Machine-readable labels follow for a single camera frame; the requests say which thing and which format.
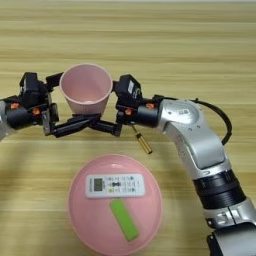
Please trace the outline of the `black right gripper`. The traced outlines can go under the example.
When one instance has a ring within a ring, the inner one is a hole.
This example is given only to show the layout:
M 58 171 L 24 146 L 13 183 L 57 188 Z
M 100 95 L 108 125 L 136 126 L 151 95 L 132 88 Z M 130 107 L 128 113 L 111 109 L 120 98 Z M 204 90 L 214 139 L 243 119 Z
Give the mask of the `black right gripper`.
M 93 130 L 119 137 L 122 125 L 141 125 L 155 128 L 159 122 L 162 96 L 155 95 L 152 99 L 119 97 L 116 103 L 116 122 L 103 120 L 92 122 L 89 127 Z

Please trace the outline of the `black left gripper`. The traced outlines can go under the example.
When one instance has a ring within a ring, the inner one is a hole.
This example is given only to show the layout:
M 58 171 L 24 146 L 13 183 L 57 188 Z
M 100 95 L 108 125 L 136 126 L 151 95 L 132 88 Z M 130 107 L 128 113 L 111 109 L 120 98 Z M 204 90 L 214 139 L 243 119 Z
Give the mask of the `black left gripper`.
M 50 92 L 60 83 L 63 73 L 50 75 L 46 85 Z M 53 126 L 51 134 L 56 138 L 82 131 L 100 119 L 100 114 L 74 115 L 66 123 Z M 44 128 L 59 121 L 57 104 L 49 94 L 32 93 L 30 96 L 14 95 L 2 100 L 2 135 L 10 136 L 17 130 L 33 125 Z

